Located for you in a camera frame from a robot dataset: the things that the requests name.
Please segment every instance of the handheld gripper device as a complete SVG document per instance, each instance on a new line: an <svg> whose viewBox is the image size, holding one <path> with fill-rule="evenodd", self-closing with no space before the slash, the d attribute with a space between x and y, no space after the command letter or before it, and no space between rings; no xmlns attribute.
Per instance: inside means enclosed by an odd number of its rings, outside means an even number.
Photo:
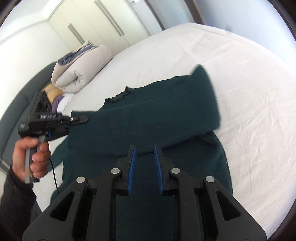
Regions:
<svg viewBox="0 0 296 241"><path fill-rule="evenodd" d="M33 163L32 155L39 150L44 141L51 141L68 134L68 127L83 124L88 121L87 116L68 117L61 113L52 113L52 106L45 92L37 92L31 102L28 117L18 127L18 134L21 138L36 137L39 144L35 148L27 149L25 156L25 183L39 182L33 176L30 165Z"/></svg>
<svg viewBox="0 0 296 241"><path fill-rule="evenodd" d="M174 240L267 240L261 226L217 179L191 177L174 167L160 146L154 148L154 158L160 194L175 196Z"/></svg>
<svg viewBox="0 0 296 241"><path fill-rule="evenodd" d="M129 196L136 147L104 175L78 177L26 229L23 241L116 241L116 197Z"/></svg>

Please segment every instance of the grip handle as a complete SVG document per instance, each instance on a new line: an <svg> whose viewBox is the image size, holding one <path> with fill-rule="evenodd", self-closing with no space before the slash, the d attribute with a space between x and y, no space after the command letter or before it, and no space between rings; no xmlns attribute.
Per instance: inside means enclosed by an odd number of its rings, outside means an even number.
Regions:
<svg viewBox="0 0 296 241"><path fill-rule="evenodd" d="M40 151L40 145L46 140L45 136L40 136L38 146L34 148L28 148L26 150L25 156L25 183L37 183L39 182L39 178L34 177L33 172L30 168L30 165L33 163L32 156L36 152Z"/></svg>

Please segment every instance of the bed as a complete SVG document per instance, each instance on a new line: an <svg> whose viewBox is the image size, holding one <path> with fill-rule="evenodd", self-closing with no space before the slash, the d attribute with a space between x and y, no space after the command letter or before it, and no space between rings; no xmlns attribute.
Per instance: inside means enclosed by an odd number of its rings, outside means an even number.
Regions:
<svg viewBox="0 0 296 241"><path fill-rule="evenodd" d="M270 237L296 199L296 76L264 47L225 30L179 25L116 55L63 114L97 111L126 86L190 74L197 64L205 67L216 92L221 126L215 133L227 155L234 197ZM52 152L64 138L50 142ZM62 169L62 164L55 168L59 184ZM41 210L54 190L52 173L34 185Z"/></svg>

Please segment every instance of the headboard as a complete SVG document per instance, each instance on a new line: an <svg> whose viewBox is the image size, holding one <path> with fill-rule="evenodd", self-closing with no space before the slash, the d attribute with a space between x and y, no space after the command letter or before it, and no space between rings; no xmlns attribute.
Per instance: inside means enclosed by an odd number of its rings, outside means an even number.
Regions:
<svg viewBox="0 0 296 241"><path fill-rule="evenodd" d="M15 142L20 139L18 125L26 119L34 94L51 81L54 66L55 62L45 67L21 89L0 121L0 168L6 172L12 164Z"/></svg>

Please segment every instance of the human hand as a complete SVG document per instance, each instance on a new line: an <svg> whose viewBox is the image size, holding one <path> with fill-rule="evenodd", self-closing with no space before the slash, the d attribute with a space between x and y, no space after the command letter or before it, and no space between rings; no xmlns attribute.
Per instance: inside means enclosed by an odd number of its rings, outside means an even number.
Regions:
<svg viewBox="0 0 296 241"><path fill-rule="evenodd" d="M25 182L25 153L26 149L34 148L38 145L39 140L37 138L25 137L18 140L15 143L15 149L12 155L12 171L16 177ZM30 165L34 177L41 178L47 173L47 166L49 165L49 158L51 157L51 152L49 151L48 142L43 142L40 145L40 152L36 152L32 155L32 160L34 163Z"/></svg>

